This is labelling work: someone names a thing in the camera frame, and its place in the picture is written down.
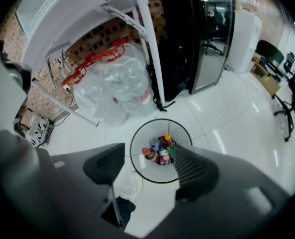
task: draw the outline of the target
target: white plastic bag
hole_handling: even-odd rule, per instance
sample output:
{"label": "white plastic bag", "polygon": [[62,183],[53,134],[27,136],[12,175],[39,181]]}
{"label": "white plastic bag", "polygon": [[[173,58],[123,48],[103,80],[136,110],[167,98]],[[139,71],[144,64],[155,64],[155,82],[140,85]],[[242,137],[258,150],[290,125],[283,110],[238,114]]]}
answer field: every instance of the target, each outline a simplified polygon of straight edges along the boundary
{"label": "white plastic bag", "polygon": [[121,57],[112,62],[98,62],[94,70],[131,116],[145,117],[155,110],[146,61],[134,45],[124,44]]}
{"label": "white plastic bag", "polygon": [[127,112],[91,70],[88,70],[79,84],[73,86],[73,94],[78,107],[86,116],[101,119],[114,127],[126,121]]}

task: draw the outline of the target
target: black cloth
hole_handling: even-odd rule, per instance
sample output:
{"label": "black cloth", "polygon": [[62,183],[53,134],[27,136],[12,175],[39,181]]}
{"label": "black cloth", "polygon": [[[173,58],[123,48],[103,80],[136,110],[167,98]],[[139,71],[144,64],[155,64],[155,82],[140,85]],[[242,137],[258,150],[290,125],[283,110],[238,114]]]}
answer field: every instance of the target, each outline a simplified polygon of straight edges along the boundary
{"label": "black cloth", "polygon": [[[118,197],[116,199],[116,203],[118,206],[118,212],[120,218],[122,220],[121,228],[124,231],[129,220],[131,219],[131,213],[135,211],[136,206],[131,201]],[[115,216],[115,209],[113,204],[111,204],[107,210],[103,213],[102,218],[105,219],[107,222],[119,227],[117,223],[117,219]]]}

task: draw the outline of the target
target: cable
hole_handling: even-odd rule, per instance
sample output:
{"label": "cable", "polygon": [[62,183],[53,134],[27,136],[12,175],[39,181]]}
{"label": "cable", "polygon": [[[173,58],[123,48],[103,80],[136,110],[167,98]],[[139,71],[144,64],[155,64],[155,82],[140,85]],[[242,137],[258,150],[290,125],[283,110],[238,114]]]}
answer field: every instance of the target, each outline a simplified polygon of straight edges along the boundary
{"label": "cable", "polygon": [[[72,105],[73,99],[74,99],[74,95],[73,95],[73,97],[72,97],[72,100],[71,100],[71,103],[70,103],[70,105],[69,105],[69,108],[70,108],[70,106]],[[68,115],[63,119],[63,121],[62,121],[61,123],[59,123],[59,124],[57,124],[57,125],[54,125],[53,128],[51,129],[51,131],[50,131],[48,137],[47,137],[47,138],[46,138],[41,144],[39,144],[38,146],[36,146],[36,148],[42,146],[42,145],[43,145],[43,144],[44,144],[44,143],[50,138],[50,135],[51,135],[53,129],[54,129],[56,126],[61,125],[61,124],[66,120],[66,118],[67,118],[68,116],[70,116],[70,115],[71,115],[71,114],[68,114]]]}

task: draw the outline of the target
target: black backpack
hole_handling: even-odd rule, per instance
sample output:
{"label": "black backpack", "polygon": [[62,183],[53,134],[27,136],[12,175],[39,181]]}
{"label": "black backpack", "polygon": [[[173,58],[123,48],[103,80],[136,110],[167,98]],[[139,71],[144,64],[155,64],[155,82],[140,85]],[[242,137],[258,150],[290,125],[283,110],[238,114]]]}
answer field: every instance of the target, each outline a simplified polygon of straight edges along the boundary
{"label": "black backpack", "polygon": [[[161,37],[158,45],[161,61],[165,101],[173,100],[185,87],[189,72],[186,70],[187,56],[184,49],[173,41]],[[157,80],[154,65],[150,63],[148,68],[154,91],[154,101],[160,103]]]}

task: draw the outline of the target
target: shelf bracket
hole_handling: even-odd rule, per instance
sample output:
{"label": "shelf bracket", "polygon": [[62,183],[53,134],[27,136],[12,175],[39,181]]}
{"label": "shelf bracket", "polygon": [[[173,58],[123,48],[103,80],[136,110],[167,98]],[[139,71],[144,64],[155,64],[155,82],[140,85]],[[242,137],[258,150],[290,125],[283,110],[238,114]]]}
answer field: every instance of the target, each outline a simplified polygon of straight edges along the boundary
{"label": "shelf bracket", "polygon": [[118,17],[126,22],[126,24],[131,25],[134,27],[141,38],[143,38],[145,41],[148,41],[147,34],[146,34],[146,29],[143,27],[139,22],[136,20],[132,19],[130,16],[126,15],[122,11],[110,6],[110,5],[101,5],[101,8],[103,8],[107,13],[114,17]]}

